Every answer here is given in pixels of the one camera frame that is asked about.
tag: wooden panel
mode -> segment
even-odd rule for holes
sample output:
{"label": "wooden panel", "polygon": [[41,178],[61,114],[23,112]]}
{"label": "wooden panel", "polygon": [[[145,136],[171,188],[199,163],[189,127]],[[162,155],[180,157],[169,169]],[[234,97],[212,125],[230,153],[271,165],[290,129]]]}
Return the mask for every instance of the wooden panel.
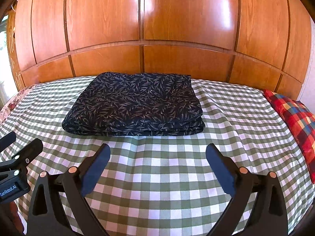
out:
{"label": "wooden panel", "polygon": [[70,50],[137,40],[138,0],[67,0]]}
{"label": "wooden panel", "polygon": [[184,74],[225,82],[232,58],[230,54],[184,46],[144,46],[146,73]]}
{"label": "wooden panel", "polygon": [[103,72],[140,73],[139,46],[114,46],[71,56],[76,76]]}
{"label": "wooden panel", "polygon": [[287,0],[241,0],[238,52],[282,68],[288,31]]}
{"label": "wooden panel", "polygon": [[18,57],[16,55],[16,47],[15,47],[15,11],[10,10],[8,12],[7,19],[7,53],[9,55],[9,61],[11,66],[11,71],[13,75],[13,79],[18,91],[24,89],[24,83],[19,78],[20,68],[18,63]]}
{"label": "wooden panel", "polygon": [[237,56],[234,61],[230,83],[246,85],[256,89],[274,91],[280,72],[267,65]]}
{"label": "wooden panel", "polygon": [[33,0],[32,35],[37,63],[67,52],[64,0]]}
{"label": "wooden panel", "polygon": [[289,0],[290,41],[284,71],[304,81],[311,52],[311,20],[300,0]]}
{"label": "wooden panel", "polygon": [[145,0],[145,39],[233,49],[238,0]]}
{"label": "wooden panel", "polygon": [[68,57],[56,59],[38,67],[38,80],[41,83],[72,77],[73,75]]}
{"label": "wooden panel", "polygon": [[294,79],[293,77],[283,75],[277,92],[296,100],[301,88],[302,83],[300,83],[298,80]]}
{"label": "wooden panel", "polygon": [[21,72],[25,87],[40,83],[38,80],[38,68],[33,66],[28,70]]}
{"label": "wooden panel", "polygon": [[31,33],[32,0],[19,0],[15,15],[15,46],[20,69],[36,64]]}

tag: folded blanket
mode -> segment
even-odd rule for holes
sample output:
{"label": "folded blanket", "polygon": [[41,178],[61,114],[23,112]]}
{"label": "folded blanket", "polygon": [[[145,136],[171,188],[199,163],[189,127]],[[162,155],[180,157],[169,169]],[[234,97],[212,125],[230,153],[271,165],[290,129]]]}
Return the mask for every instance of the folded blanket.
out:
{"label": "folded blanket", "polygon": [[77,135],[183,136],[204,129],[188,75],[102,73],[62,122]]}

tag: red plaid cushion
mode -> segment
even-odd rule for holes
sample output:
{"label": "red plaid cushion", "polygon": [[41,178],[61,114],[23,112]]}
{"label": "red plaid cushion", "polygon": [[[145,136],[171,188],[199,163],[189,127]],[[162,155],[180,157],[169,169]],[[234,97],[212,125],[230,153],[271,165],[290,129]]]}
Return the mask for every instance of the red plaid cushion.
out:
{"label": "red plaid cushion", "polygon": [[315,115],[313,115],[303,103],[294,101],[283,95],[264,90],[264,95],[271,106],[277,111],[288,125],[292,135],[299,145],[311,181],[315,183]]}

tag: blue gripper pad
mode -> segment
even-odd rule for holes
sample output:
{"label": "blue gripper pad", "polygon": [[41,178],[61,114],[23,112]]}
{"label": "blue gripper pad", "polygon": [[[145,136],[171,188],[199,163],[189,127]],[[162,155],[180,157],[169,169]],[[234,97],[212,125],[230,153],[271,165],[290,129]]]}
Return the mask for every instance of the blue gripper pad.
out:
{"label": "blue gripper pad", "polygon": [[16,141],[16,134],[12,131],[0,139],[0,153]]}
{"label": "blue gripper pad", "polygon": [[83,197],[93,191],[110,157],[111,149],[108,145],[105,145],[82,178],[81,195]]}
{"label": "blue gripper pad", "polygon": [[216,178],[218,179],[223,191],[231,195],[235,195],[235,178],[229,169],[223,163],[223,155],[215,147],[214,144],[209,144],[206,148],[206,159],[209,162]]}

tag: bed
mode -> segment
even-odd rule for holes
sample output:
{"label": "bed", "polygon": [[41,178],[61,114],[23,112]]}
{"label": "bed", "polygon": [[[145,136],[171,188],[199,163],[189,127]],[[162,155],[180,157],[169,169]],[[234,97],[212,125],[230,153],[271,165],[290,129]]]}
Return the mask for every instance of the bed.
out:
{"label": "bed", "polygon": [[[43,152],[29,165],[31,191],[16,203],[27,219],[39,173],[65,172],[93,155],[102,143],[111,159],[94,192],[86,197],[110,235],[203,235],[226,208],[230,197],[220,187],[205,157],[214,143],[237,166],[253,173],[274,170],[286,201],[289,232],[314,199],[305,159],[287,125],[260,90],[228,83],[192,80],[206,128],[191,136],[77,136],[61,123],[94,76],[57,80],[32,87],[0,125],[0,136],[17,134],[1,160],[38,137]],[[75,231],[74,216],[61,196]],[[255,200],[252,194],[237,231],[241,231]]]}

